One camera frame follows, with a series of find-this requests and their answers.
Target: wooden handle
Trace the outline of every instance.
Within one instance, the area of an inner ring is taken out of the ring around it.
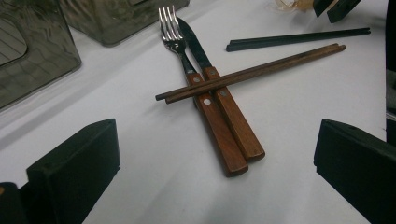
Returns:
[[[200,74],[187,75],[187,80],[190,85],[204,82]],[[248,170],[247,162],[212,96],[209,93],[204,93],[195,96],[194,101],[205,118],[208,128],[213,133],[225,174],[236,176],[246,172]]]
[[[203,75],[206,80],[220,77],[215,67],[205,68]],[[223,87],[214,91],[213,95],[245,159],[247,161],[262,159],[265,156],[264,149],[228,89]]]

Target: wooden chopsticks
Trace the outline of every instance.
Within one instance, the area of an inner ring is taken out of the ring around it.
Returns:
[[[355,35],[368,35],[370,34],[370,28],[360,28],[352,30],[339,30],[321,33],[310,33],[301,35],[280,35],[280,36],[268,36],[259,38],[249,38],[249,39],[236,39],[231,40],[230,44],[227,45],[226,50],[237,51],[243,49],[258,49],[266,48],[279,45],[288,45],[295,43],[303,43],[308,41],[316,41],[323,39],[332,39],[339,37],[355,36]]]
[[[208,80],[206,82],[193,86],[168,91],[155,96],[157,101],[165,100],[167,104],[177,102],[195,95],[213,91],[222,87],[226,87],[241,81],[245,81],[254,77],[268,75],[274,72],[285,70],[303,63],[309,63],[314,60],[333,55],[341,52],[346,48],[345,45],[332,44],[318,49],[312,49],[303,53],[299,53],[287,58],[265,63],[246,70],[232,73],[223,77]]]

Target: glass dish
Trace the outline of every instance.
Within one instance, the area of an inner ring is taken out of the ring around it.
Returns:
[[[0,108],[80,65],[56,0],[0,0]]]
[[[103,46],[123,39],[158,20],[158,8],[186,7],[190,0],[59,0],[67,23]]]

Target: white tablecloth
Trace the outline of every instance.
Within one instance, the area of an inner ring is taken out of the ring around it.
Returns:
[[[0,181],[25,169],[84,126],[116,119],[121,169],[85,223],[366,223],[313,164],[322,119],[385,140],[387,1],[361,1],[342,21],[279,11],[273,0],[196,0],[177,15],[222,75],[332,43],[346,50],[229,87],[266,156],[224,176],[191,99],[154,96],[186,85],[155,23],[114,48],[72,30],[76,72],[0,112]],[[231,39],[370,27],[370,35],[226,52]]]

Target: stainless steel fork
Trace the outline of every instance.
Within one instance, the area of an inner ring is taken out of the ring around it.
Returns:
[[[184,72],[187,74],[197,73],[186,55],[186,41],[178,26],[175,8],[172,11],[169,7],[159,8],[161,32],[163,33],[163,43],[165,46],[177,54]]]
[[[186,55],[187,44],[178,27],[175,9],[173,7],[172,10],[169,7],[159,8],[159,16],[163,43],[181,60],[187,82],[189,85],[203,82],[203,78],[195,71]],[[225,174],[235,176],[246,172],[248,170],[247,162],[210,93],[196,96],[194,101],[214,136]]]

